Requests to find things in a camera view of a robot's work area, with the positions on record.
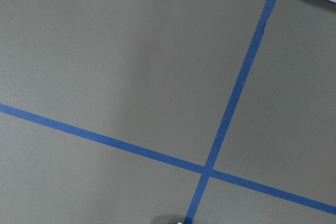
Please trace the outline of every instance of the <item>tape line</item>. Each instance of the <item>tape line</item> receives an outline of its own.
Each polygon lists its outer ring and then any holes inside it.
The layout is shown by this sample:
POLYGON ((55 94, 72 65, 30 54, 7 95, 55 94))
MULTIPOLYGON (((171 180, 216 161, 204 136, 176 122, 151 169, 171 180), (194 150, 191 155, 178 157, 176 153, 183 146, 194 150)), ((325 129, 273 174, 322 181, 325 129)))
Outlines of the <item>tape line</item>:
POLYGON ((173 166, 177 166, 183 169, 190 170, 196 173, 202 173, 204 171, 204 167, 201 165, 197 165, 176 157, 172 157, 169 155, 165 155, 156 151, 152 151, 147 148, 142 148, 134 144, 129 144, 108 136, 100 135, 94 132, 90 132, 69 124, 61 123, 49 118, 45 118, 44 116, 36 115, 24 110, 20 110, 11 106, 4 105, 0 103, 0 112, 6 113, 8 115, 15 116, 17 118, 21 118, 27 121, 31 121, 55 130, 63 131, 69 133, 71 135, 83 137, 101 144, 109 145, 127 152, 135 153, 144 157, 148 157, 166 164, 170 164, 173 166))
POLYGON ((254 191, 258 191, 263 194, 271 195, 280 199, 288 200, 300 205, 304 205, 306 207, 311 207, 320 211, 324 211, 333 215, 336 215, 336 207, 332 205, 328 205, 316 200, 308 199, 302 196, 298 196, 287 191, 282 191, 279 189, 275 189, 270 186, 265 186, 263 184, 259 184, 247 179, 239 178, 227 173, 222 173, 217 170, 213 170, 211 173, 212 178, 220 179, 222 181, 242 186, 254 191))
MULTIPOLYGON (((216 162, 216 159, 218 157, 219 150, 223 144, 227 129, 230 125, 231 119, 233 117, 233 114, 235 112, 235 109, 237 107, 237 103, 239 100, 239 97, 241 95, 241 92, 243 90, 244 84, 246 82, 246 79, 248 77, 249 71, 252 67, 254 58, 257 54, 259 45, 261 43, 261 40, 264 35, 264 27, 265 24, 274 8, 274 5, 276 3, 276 0, 266 0, 266 3, 264 5, 264 9, 262 10, 259 22, 257 24, 257 27, 255 29, 253 38, 251 40, 250 46, 247 50, 243 65, 240 69, 238 78, 236 80, 235 86, 233 88, 233 91, 231 93, 229 102, 227 104, 226 110, 224 112, 224 116, 222 118, 222 121, 219 125, 219 129, 217 131, 214 143, 212 145, 212 148, 210 150, 209 156, 207 158, 205 168, 206 170, 212 170, 214 167, 214 164, 216 162)), ((201 180, 199 181, 194 197, 192 199, 192 202, 189 206, 188 212, 186 214, 186 218, 184 220, 184 224, 191 224, 194 220, 196 211, 198 209, 198 206, 201 202, 202 195, 204 193, 205 187, 206 187, 206 181, 208 179, 203 178, 202 183, 201 180)))

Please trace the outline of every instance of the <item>gray surface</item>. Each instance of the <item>gray surface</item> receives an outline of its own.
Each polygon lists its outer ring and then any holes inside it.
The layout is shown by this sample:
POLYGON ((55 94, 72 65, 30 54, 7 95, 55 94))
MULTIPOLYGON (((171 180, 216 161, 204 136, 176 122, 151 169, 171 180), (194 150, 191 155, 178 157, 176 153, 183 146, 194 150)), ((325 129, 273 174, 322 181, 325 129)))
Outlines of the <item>gray surface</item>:
POLYGON ((334 224, 336 216, 210 179, 195 224, 334 224))
POLYGON ((9 115, 0 129, 0 223, 167 224, 185 215, 199 179, 9 115))
POLYGON ((264 1, 0 0, 0 100, 204 164, 264 1))
MULTIPOLYGON (((265 0, 0 0, 0 102, 204 165, 265 0)), ((216 169, 335 205, 336 5, 279 0, 216 169)), ((0 223, 171 224, 198 174, 0 114, 0 223)), ((196 224, 335 223, 210 179, 196 224)))
POLYGON ((278 0, 216 169, 335 205, 331 8, 278 0))

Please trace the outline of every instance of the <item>blue tape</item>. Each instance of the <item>blue tape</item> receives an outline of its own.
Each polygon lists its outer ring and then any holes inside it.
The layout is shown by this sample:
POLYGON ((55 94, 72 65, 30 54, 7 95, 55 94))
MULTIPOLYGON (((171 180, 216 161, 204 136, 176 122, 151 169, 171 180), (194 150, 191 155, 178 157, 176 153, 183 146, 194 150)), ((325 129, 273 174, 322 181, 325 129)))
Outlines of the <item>blue tape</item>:
POLYGON ((15 116, 17 118, 21 118, 27 121, 31 121, 40 125, 44 125, 46 127, 63 131, 75 136, 80 136, 101 144, 109 145, 127 152, 135 153, 144 157, 148 157, 166 164, 170 164, 173 166, 177 166, 186 170, 190 170, 196 173, 203 173, 204 167, 201 165, 197 165, 176 157, 172 157, 169 155, 165 155, 159 152, 152 151, 150 149, 142 148, 137 145, 129 144, 108 136, 100 135, 94 132, 90 132, 69 124, 61 123, 49 118, 45 118, 40 115, 36 115, 27 111, 23 111, 11 106, 4 105, 0 103, 0 112, 3 112, 8 115, 15 116))
POLYGON ((222 173, 217 170, 213 170, 211 173, 212 178, 220 179, 222 181, 237 185, 237 186, 242 186, 254 191, 258 191, 263 194, 275 196, 280 199, 288 200, 300 205, 304 205, 306 207, 311 207, 320 211, 324 211, 333 215, 336 215, 336 207, 332 205, 328 205, 316 200, 308 199, 305 197, 301 197, 292 193, 288 193, 286 191, 282 191, 279 189, 275 189, 269 186, 265 186, 247 179, 239 178, 227 173, 222 173))
MULTIPOLYGON (((264 28, 265 24, 274 8, 274 5, 276 3, 276 0, 266 0, 266 3, 264 5, 264 9, 262 10, 259 22, 257 24, 257 27, 255 29, 253 38, 251 40, 250 46, 247 50, 243 65, 240 69, 238 78, 236 80, 235 86, 233 88, 233 91, 231 93, 229 102, 227 104, 226 110, 224 112, 224 116, 222 118, 222 121, 219 125, 219 129, 217 131, 214 143, 212 145, 212 148, 210 150, 208 159, 205 164, 206 170, 212 170, 214 167, 214 164, 216 162, 216 159, 218 157, 219 150, 223 144, 227 129, 230 125, 231 119, 233 117, 233 114, 235 112, 235 109, 237 107, 237 103, 239 100, 239 97, 241 95, 241 92, 243 90, 243 87, 245 85, 246 79, 248 77, 248 74, 250 72, 250 69, 252 67, 254 58, 257 54, 259 45, 261 43, 261 40, 264 35, 264 28)), ((193 222, 193 219, 195 217, 196 211, 198 209, 199 203, 201 202, 201 198, 203 195, 203 192, 205 190, 204 183, 201 183, 201 181, 198 183, 196 187, 196 191, 194 194, 194 197, 192 199, 192 202, 189 206, 188 212, 186 214, 186 218, 184 220, 185 224, 191 224, 193 222)))

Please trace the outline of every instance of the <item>blue painter's tape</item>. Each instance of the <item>blue painter's tape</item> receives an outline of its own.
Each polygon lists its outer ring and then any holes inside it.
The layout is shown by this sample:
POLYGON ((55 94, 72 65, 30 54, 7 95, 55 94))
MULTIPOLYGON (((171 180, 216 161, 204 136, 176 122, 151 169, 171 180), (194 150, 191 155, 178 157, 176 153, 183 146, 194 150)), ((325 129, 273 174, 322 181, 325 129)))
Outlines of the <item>blue painter's tape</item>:
POLYGON ((202 199, 205 187, 209 181, 210 172, 205 172, 201 175, 201 178, 197 184, 196 191, 194 193, 193 199, 191 200, 191 204, 189 206, 188 213, 184 219, 183 224, 192 224, 194 220, 194 216, 196 215, 196 211, 198 209, 199 203, 202 199))
MULTIPOLYGON (((276 0, 266 0, 266 3, 264 5, 264 9, 262 10, 259 22, 257 24, 257 27, 255 29, 253 38, 251 40, 250 46, 247 50, 243 65, 240 69, 238 78, 236 80, 235 86, 233 88, 233 91, 231 93, 229 102, 227 104, 226 110, 224 112, 224 116, 222 118, 222 121, 219 125, 219 129, 217 131, 214 143, 212 145, 212 148, 210 150, 209 156, 207 158, 205 168, 206 170, 212 170, 216 159, 218 157, 219 150, 223 144, 227 129, 230 125, 231 119, 233 117, 233 114, 235 112, 235 109, 237 107, 237 103, 239 100, 239 97, 241 95, 241 92, 243 90, 243 87, 245 85, 246 79, 248 77, 248 74, 250 72, 250 69, 252 67, 254 58, 257 54, 259 45, 261 43, 261 40, 264 35, 264 28, 266 25, 266 22, 274 8, 274 5, 276 3, 276 0)), ((192 223, 193 219, 195 217, 196 211, 198 209, 199 203, 201 202, 201 198, 203 195, 203 192, 205 190, 205 186, 201 184, 201 181, 198 183, 195 191, 195 195, 198 195, 197 197, 193 197, 192 202, 189 206, 186 219, 184 220, 185 223, 192 223)))
POLYGON ((166 164, 170 164, 173 166, 177 166, 183 169, 190 170, 196 173, 202 173, 204 171, 204 167, 201 165, 197 165, 176 157, 172 157, 169 155, 165 155, 159 152, 152 151, 150 149, 142 148, 137 145, 129 144, 108 136, 100 135, 94 132, 90 132, 87 130, 83 130, 81 128, 61 123, 49 118, 45 118, 40 115, 36 115, 24 110, 20 110, 11 106, 4 105, 0 103, 0 112, 3 112, 8 115, 15 116, 17 118, 21 118, 27 121, 31 121, 40 125, 44 125, 46 127, 63 131, 75 136, 80 136, 101 144, 109 145, 127 152, 135 153, 144 157, 148 157, 166 164))
POLYGON ((212 178, 220 179, 222 181, 237 185, 237 186, 242 186, 254 191, 258 191, 263 194, 268 194, 275 196, 280 199, 285 199, 291 202, 298 203, 300 205, 304 205, 307 207, 311 207, 320 211, 328 212, 330 214, 336 215, 336 207, 332 205, 328 205, 313 199, 308 199, 302 196, 298 196, 292 193, 288 193, 286 191, 282 191, 279 189, 275 189, 270 186, 265 186, 247 179, 239 178, 227 173, 222 173, 217 170, 213 170, 211 173, 212 178))

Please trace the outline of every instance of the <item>gray floor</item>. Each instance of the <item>gray floor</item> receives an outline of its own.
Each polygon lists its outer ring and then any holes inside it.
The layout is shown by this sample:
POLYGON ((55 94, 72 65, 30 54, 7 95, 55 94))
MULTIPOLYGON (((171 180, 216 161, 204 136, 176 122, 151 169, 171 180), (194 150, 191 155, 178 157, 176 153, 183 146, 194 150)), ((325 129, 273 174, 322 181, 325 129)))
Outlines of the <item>gray floor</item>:
MULTIPOLYGON (((0 103, 204 165, 265 0, 0 0, 0 103)), ((336 205, 336 5, 278 0, 215 169, 336 205)), ((183 220, 199 174, 0 114, 1 223, 183 220)), ((194 223, 335 223, 211 178, 194 223)))

